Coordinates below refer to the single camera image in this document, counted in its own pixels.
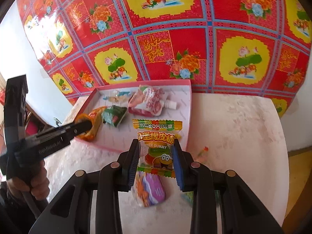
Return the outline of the person left hand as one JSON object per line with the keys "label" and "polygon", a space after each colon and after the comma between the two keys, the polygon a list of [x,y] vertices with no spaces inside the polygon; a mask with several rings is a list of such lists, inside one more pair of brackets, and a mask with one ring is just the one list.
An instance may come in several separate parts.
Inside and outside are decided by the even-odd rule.
{"label": "person left hand", "polygon": [[17,199],[23,199],[23,192],[30,192],[36,200],[42,201],[47,198],[50,193],[49,179],[47,178],[47,170],[45,169],[45,161],[40,162],[40,170],[30,181],[28,186],[18,177],[13,177],[6,181],[7,188],[10,193]]}

